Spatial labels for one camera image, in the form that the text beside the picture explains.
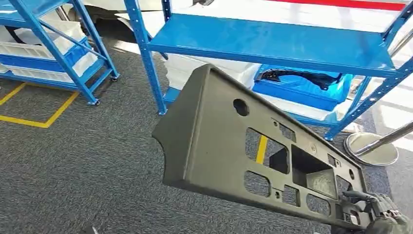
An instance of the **yellow floor marking tape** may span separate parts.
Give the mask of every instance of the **yellow floor marking tape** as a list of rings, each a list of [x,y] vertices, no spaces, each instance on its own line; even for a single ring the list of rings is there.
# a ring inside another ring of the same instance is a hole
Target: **yellow floor marking tape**
[[[257,152],[257,157],[255,161],[259,164],[264,163],[264,158],[265,158],[265,150],[267,148],[267,142],[268,138],[264,135],[261,135],[260,137],[260,143],[258,144],[258,152]]]
[[[7,94],[5,97],[3,97],[3,99],[0,100],[0,105],[3,105],[5,102],[7,102],[12,96],[16,95],[26,85],[38,86],[38,85],[35,85],[35,84],[30,84],[30,83],[22,83],[17,88],[15,88],[13,91],[11,91],[9,94]],[[69,107],[69,105],[76,99],[76,97],[78,95],[79,95],[79,92],[73,92],[73,94],[70,96],[70,98],[67,99],[65,101],[65,103],[61,107],[59,107],[59,109],[45,123],[25,120],[25,119],[21,119],[21,118],[8,117],[8,116],[0,116],[0,120],[11,122],[11,123],[29,125],[29,126],[33,126],[33,127],[48,128]]]
[[[47,127],[50,127],[53,122],[56,121],[57,118],[69,107],[69,105],[79,96],[79,92],[74,92],[69,99],[65,101],[65,103],[50,117],[50,119],[45,123]]]
[[[22,90],[26,86],[26,84],[27,83],[23,83],[17,86],[17,88],[15,88],[13,91],[9,92],[5,97],[3,97],[3,99],[0,100],[0,106],[7,102],[9,99],[11,99],[12,96],[16,95],[20,90]]]

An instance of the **round hole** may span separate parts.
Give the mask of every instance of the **round hole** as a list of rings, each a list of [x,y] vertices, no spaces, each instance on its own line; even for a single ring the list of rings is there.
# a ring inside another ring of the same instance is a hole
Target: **round hole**
[[[235,99],[232,104],[234,105],[235,110],[237,113],[241,116],[247,116],[249,115],[249,108],[246,105],[244,100],[241,99]]]
[[[351,179],[354,179],[354,173],[353,173],[353,170],[349,169],[349,174],[350,174],[350,178],[351,178]]]

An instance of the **gloved hand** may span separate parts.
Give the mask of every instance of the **gloved hand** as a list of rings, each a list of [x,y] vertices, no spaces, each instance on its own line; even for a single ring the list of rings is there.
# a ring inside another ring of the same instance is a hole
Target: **gloved hand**
[[[371,209],[376,219],[369,224],[365,234],[413,234],[412,221],[398,211],[394,202],[383,194],[365,194],[357,191],[343,192],[352,203],[366,201],[366,212]],[[352,232],[338,227],[331,227],[332,234],[361,234],[363,231]]]

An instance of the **red stripe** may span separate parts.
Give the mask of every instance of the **red stripe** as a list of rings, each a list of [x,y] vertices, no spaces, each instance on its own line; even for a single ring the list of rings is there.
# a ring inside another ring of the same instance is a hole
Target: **red stripe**
[[[352,8],[368,8],[368,9],[380,9],[400,11],[405,4],[395,2],[374,2],[374,1],[354,1],[354,0],[280,0],[293,3],[305,3],[316,5],[328,5],[328,6],[344,6]]]

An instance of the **stanchion base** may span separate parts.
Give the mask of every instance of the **stanchion base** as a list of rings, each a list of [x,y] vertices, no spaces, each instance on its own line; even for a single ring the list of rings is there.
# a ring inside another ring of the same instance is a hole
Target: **stanchion base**
[[[399,158],[397,148],[389,143],[384,144],[377,149],[362,155],[356,156],[354,152],[364,146],[380,139],[381,136],[373,133],[353,133],[347,137],[344,142],[346,152],[360,163],[369,166],[387,166],[395,163]]]

